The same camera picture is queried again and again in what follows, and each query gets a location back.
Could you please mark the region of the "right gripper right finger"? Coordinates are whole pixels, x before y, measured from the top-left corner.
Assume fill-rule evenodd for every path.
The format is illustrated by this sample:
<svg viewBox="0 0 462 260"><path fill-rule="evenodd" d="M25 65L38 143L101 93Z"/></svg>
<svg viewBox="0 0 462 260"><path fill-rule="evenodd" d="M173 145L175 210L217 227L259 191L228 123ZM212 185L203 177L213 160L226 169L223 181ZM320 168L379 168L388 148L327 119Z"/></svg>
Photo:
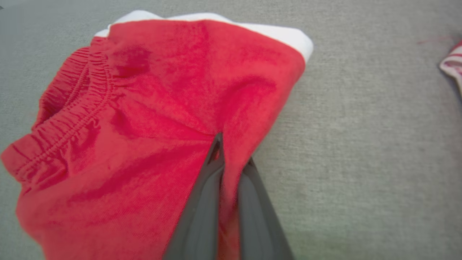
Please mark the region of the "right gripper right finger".
<svg viewBox="0 0 462 260"><path fill-rule="evenodd" d="M263 181L252 158L238 184L241 260L294 260Z"/></svg>

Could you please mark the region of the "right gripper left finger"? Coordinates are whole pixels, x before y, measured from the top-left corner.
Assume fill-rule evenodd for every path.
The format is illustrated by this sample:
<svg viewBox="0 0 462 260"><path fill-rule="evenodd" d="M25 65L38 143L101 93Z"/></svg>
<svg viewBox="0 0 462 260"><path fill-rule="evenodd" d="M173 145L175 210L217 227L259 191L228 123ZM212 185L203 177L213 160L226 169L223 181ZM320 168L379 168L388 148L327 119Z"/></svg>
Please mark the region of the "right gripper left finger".
<svg viewBox="0 0 462 260"><path fill-rule="evenodd" d="M214 260L218 253L218 210L225 157L218 133L163 255L164 260Z"/></svg>

